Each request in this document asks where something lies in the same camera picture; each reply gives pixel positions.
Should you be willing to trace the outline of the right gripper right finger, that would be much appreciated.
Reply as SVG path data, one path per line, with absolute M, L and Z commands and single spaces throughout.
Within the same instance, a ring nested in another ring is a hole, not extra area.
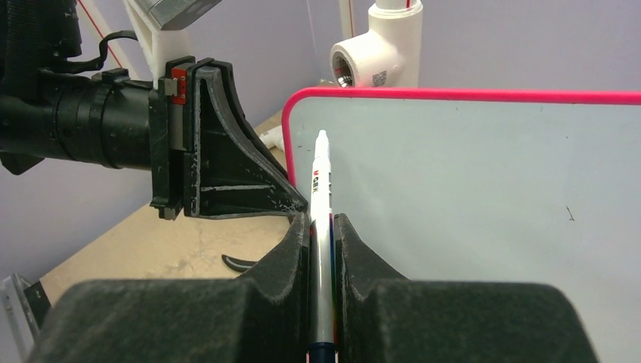
M 341 362 L 595 362 L 574 306 L 546 284 L 412 281 L 334 219 Z

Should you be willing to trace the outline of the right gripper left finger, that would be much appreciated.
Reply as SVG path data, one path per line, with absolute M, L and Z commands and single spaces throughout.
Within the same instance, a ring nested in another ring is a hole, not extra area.
M 72 286 L 31 362 L 303 362 L 310 222 L 234 279 L 120 279 Z

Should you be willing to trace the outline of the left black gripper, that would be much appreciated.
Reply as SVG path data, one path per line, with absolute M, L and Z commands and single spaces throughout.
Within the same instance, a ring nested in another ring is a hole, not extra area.
M 233 67 L 168 61 L 149 94 L 152 199 L 161 219 L 293 216 L 308 201 L 246 121 Z

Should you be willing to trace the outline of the white marker pen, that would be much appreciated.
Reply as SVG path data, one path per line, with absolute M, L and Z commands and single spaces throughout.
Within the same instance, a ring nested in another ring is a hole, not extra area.
M 334 303 L 333 214 L 331 162 L 327 132 L 320 130 L 314 144 L 309 216 L 310 260 L 310 362 L 336 360 Z

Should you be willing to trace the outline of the red framed whiteboard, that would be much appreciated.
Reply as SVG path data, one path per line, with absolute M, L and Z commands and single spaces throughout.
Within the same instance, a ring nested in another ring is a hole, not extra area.
M 640 360 L 639 93 L 317 87 L 282 125 L 304 195 L 327 133 L 334 213 L 403 275 L 553 285 Z

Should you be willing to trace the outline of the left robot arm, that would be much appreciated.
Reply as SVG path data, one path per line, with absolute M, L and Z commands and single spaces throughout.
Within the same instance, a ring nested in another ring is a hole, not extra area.
M 293 216 L 308 202 L 246 121 L 232 66 L 186 29 L 213 1 L 127 1 L 131 30 L 80 60 L 74 1 L 1 3 L 1 163 L 44 159 L 151 173 L 159 217 Z

